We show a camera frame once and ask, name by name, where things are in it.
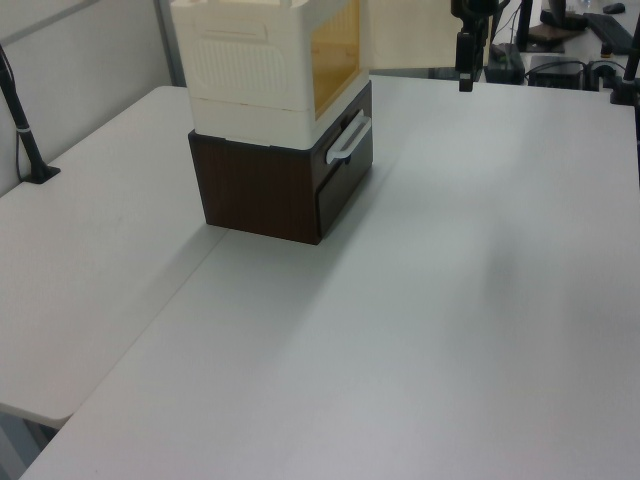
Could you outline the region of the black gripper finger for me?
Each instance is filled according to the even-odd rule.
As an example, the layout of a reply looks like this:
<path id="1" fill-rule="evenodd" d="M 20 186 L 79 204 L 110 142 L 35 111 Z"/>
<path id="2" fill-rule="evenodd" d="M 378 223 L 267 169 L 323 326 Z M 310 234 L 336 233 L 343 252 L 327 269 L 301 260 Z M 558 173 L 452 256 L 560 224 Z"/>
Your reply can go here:
<path id="1" fill-rule="evenodd" d="M 461 31 L 457 34 L 455 69 L 459 74 L 459 91 L 471 92 L 474 83 L 474 37 L 471 33 Z"/>
<path id="2" fill-rule="evenodd" d="M 472 62 L 472 80 L 478 82 L 484 68 L 485 46 L 488 38 L 488 30 L 481 29 L 475 33 L 473 62 Z"/>

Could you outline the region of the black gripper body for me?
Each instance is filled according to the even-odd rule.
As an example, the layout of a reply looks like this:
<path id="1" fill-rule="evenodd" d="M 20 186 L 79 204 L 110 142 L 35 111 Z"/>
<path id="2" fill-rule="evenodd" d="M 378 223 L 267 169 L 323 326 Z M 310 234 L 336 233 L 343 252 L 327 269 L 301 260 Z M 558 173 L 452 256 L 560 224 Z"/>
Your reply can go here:
<path id="1" fill-rule="evenodd" d="M 500 10 L 498 0 L 451 0 L 451 14 L 462 21 L 463 33 L 475 33 Z"/>

